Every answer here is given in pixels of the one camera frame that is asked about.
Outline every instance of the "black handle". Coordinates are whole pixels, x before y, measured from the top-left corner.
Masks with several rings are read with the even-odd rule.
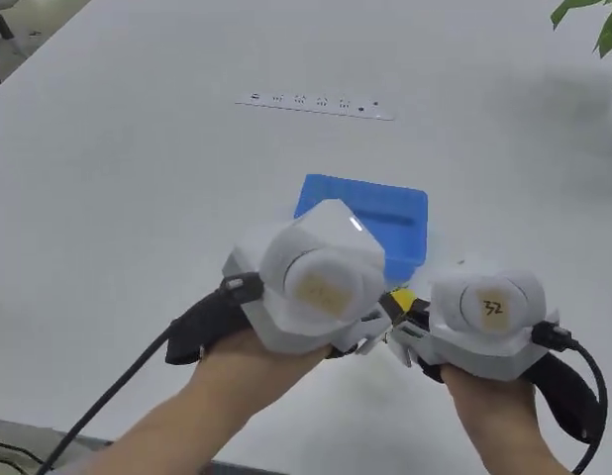
[[[195,363],[201,350],[209,351],[220,339],[251,324],[240,305],[232,305],[219,291],[194,304],[171,325],[176,326],[167,342],[165,362],[173,365]]]
[[[560,427],[571,437],[590,443],[599,435],[600,407],[583,378],[547,353],[522,375],[542,392]]]

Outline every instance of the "white casing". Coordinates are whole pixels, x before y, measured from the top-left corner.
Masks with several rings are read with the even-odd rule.
[[[422,358],[505,381],[547,353],[531,342],[533,325],[559,322],[557,311],[547,315],[539,280],[522,271],[447,274],[432,287],[429,313],[428,332],[405,322],[389,336],[390,349],[405,365]]]
[[[385,291],[384,263],[351,210],[326,200],[293,222],[251,230],[223,274],[259,273],[263,297],[243,310],[268,349],[303,353],[331,343],[347,351],[389,326],[385,315],[361,321]]]

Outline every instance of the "black cable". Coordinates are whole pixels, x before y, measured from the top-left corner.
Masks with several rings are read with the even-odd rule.
[[[579,460],[576,467],[574,467],[574,470],[572,470],[574,475],[580,475],[594,458],[594,455],[601,444],[601,440],[603,439],[603,433],[605,432],[609,404],[605,377],[603,376],[601,368],[599,368],[599,365],[590,352],[572,337],[572,333],[570,331],[560,327],[558,324],[554,324],[552,322],[540,322],[536,324],[531,333],[531,340],[533,343],[540,344],[541,346],[553,349],[555,351],[564,351],[566,349],[576,351],[590,367],[594,380],[596,381],[598,408],[600,410],[600,414],[597,415],[598,432],[590,441],[590,444],[583,454],[583,457],[581,457],[581,460]]]
[[[3,465],[9,465],[11,468],[13,468],[16,472],[20,473],[21,475],[27,475],[27,472],[25,472],[25,470],[20,465],[18,465],[16,462],[12,460],[8,460],[6,458],[0,458],[0,463]]]
[[[599,448],[601,444],[601,440],[603,439],[603,433],[605,432],[605,425],[607,423],[607,411],[608,411],[608,400],[607,400],[607,387],[605,386],[605,378],[603,377],[603,373],[601,372],[601,368],[596,363],[594,357],[590,354],[590,352],[585,349],[577,340],[573,339],[571,344],[568,345],[569,349],[572,349],[579,353],[585,362],[590,367],[592,374],[594,375],[594,379],[596,380],[596,388],[599,398],[599,408],[601,409],[601,414],[599,415],[599,432],[595,435],[594,439],[590,442],[585,451],[585,454],[579,460],[578,464],[572,470],[572,473],[575,475],[579,475],[583,473],[585,467],[592,461],[594,458],[594,454]]]
[[[26,448],[18,447],[16,445],[11,445],[10,443],[5,443],[5,442],[0,442],[0,448],[6,448],[7,450],[11,450],[13,452],[22,453],[23,455],[26,455],[27,457],[32,459],[34,462],[39,463],[41,465],[45,463],[35,453],[31,452],[30,450],[27,450]]]
[[[110,401],[127,383],[137,374],[137,372],[148,362],[148,360],[161,348],[169,339],[176,325],[170,325],[161,333],[146,350],[137,358],[130,368],[126,370],[121,377],[92,405],[92,407],[84,414],[79,421],[66,433],[59,442],[57,447],[51,452],[51,455],[45,460],[42,466],[36,472],[36,475],[45,475],[52,466],[61,457],[66,448],[77,437],[83,428],[101,411],[101,409]]]

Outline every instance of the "gray floor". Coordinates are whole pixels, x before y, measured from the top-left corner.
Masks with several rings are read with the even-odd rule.
[[[26,61],[26,56],[34,54],[44,42],[59,30],[89,0],[20,0],[12,9],[1,12],[16,35],[18,46],[0,38],[0,78],[8,80],[9,75]],[[0,422],[0,441],[24,447],[39,457],[46,457],[57,444],[61,434],[38,428],[11,425]],[[71,447],[70,457],[79,458],[88,449],[98,448],[101,443],[82,439]],[[27,457],[9,450],[0,449],[0,458],[15,461],[29,473],[37,469]],[[205,472],[212,475],[256,475],[268,472],[249,470],[226,465],[213,465]],[[19,475],[16,470],[0,464],[0,475]]]
[[[25,54],[33,54],[89,0],[20,0],[2,15]],[[0,78],[5,80],[26,60],[0,38]]]

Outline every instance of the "blue plastic container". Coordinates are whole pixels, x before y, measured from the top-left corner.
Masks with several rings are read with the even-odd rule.
[[[323,200],[340,199],[385,250],[385,280],[409,281],[427,254],[427,194],[424,191],[326,175],[306,175],[295,218]]]

